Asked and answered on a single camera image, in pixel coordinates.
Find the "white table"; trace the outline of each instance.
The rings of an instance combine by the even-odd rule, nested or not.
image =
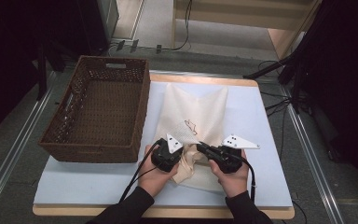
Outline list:
[[[256,82],[158,74],[151,74],[151,79],[139,159],[144,155],[145,146],[152,143],[167,83],[174,82],[183,90],[198,96],[217,90],[221,85],[228,86],[224,133],[234,133],[261,146],[260,149],[246,150],[248,161],[255,169],[256,206],[271,218],[289,219],[294,216]],[[50,157],[34,198],[34,213],[40,216],[96,216],[109,204],[118,202],[136,167],[136,163],[72,163],[55,161]],[[156,197],[155,204],[144,213],[144,217],[229,218],[232,215],[226,208],[224,197],[223,192],[169,183]]]

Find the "white tabletop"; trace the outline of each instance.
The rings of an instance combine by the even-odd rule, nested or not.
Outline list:
[[[145,146],[152,144],[167,83],[151,83],[139,160],[144,155]],[[216,84],[181,82],[175,82],[174,85],[196,96],[222,87]],[[248,161],[255,169],[256,206],[265,209],[292,208],[291,197],[258,87],[241,84],[227,87],[225,135],[234,133],[260,145],[260,149],[246,150]],[[39,181],[34,205],[84,206],[117,203],[136,167],[137,163],[60,162],[50,157]],[[223,192],[169,183],[156,197],[155,206],[226,206],[224,197]]]

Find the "black controller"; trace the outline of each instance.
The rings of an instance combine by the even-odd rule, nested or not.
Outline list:
[[[165,139],[160,138],[158,144],[159,147],[154,149],[153,154],[151,155],[151,160],[159,170],[169,173],[173,166],[179,162],[183,147],[180,147],[178,150],[171,153],[168,147],[168,142]]]
[[[220,170],[225,174],[236,173],[242,167],[242,161],[229,157],[229,155],[241,157],[241,151],[232,147],[213,147],[203,142],[197,144],[197,151],[203,153],[208,160],[214,160]]]

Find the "person's right hand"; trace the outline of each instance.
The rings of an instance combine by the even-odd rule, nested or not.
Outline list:
[[[241,155],[246,159],[243,149]],[[242,167],[232,174],[224,174],[213,160],[209,160],[209,164],[211,165],[212,173],[219,179],[218,182],[222,185],[228,198],[244,193],[248,189],[249,167],[245,163],[242,163]]]

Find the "person's left hand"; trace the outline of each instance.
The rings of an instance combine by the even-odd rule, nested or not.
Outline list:
[[[151,150],[151,146],[147,145],[145,148],[145,155],[146,153]],[[179,163],[176,163],[173,166],[172,170],[169,173],[160,171],[158,168],[152,170],[156,166],[151,161],[151,155],[147,158],[144,165],[141,167],[139,171],[139,175],[152,170],[151,172],[141,176],[138,179],[138,186],[142,189],[146,190],[152,197],[155,197],[159,194],[159,192],[164,188],[165,184],[169,179],[171,179],[174,175],[176,175],[178,171]]]

